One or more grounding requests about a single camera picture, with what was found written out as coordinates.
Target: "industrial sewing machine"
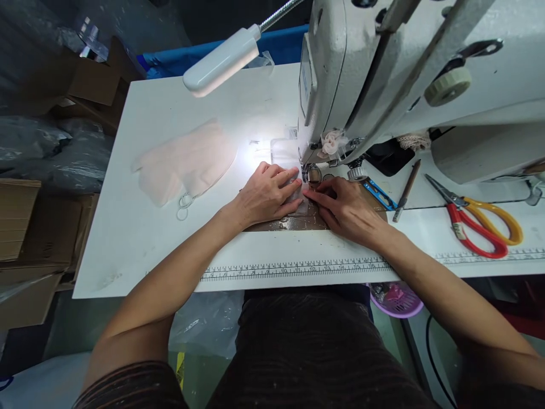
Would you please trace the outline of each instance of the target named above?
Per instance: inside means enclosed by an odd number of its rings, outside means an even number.
[[[261,32],[301,1],[239,30],[184,75],[186,86],[196,96],[211,92],[259,54]],[[359,180],[362,160],[382,143],[432,127],[455,127],[431,151],[457,183],[541,163],[544,12],[542,0],[314,0],[299,78],[303,173],[346,164]]]

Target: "scissor blade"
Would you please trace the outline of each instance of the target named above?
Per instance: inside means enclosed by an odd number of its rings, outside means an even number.
[[[443,199],[447,203],[453,203],[456,206],[463,206],[465,204],[465,201],[462,200],[458,195],[451,192],[449,189],[441,185],[438,181],[436,181],[433,177],[429,176],[427,173],[425,174],[426,179],[431,183],[431,185],[440,193],[441,196],[443,196]]]

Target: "blue container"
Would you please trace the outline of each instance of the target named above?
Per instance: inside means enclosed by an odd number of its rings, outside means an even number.
[[[301,61],[303,35],[308,25],[265,32],[257,42],[259,52],[269,51],[274,64],[292,64]],[[223,41],[195,45],[194,47],[146,53],[138,61],[148,72],[148,79],[178,77],[200,61]]]

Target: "purple basket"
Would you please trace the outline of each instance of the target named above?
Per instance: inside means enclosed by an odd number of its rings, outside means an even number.
[[[371,300],[380,311],[385,312],[394,318],[414,317],[422,310],[424,303],[420,301],[420,298],[416,296],[414,291],[411,290],[405,282],[398,281],[397,285],[399,285],[399,288],[403,291],[403,295],[400,299],[386,300],[386,298],[384,298],[381,302],[375,299],[373,292],[371,291]]]

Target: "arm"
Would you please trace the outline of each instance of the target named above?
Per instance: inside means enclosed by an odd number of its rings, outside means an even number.
[[[170,326],[216,255],[252,224],[280,219],[301,199],[283,204],[301,186],[297,173],[262,162],[238,196],[161,261],[127,295],[91,355],[83,389],[122,366],[167,359]]]
[[[503,380],[545,389],[544,362],[530,344],[474,289],[378,217],[361,189],[334,178],[303,193],[334,233],[381,254],[458,344],[472,346],[463,352],[483,358]]]

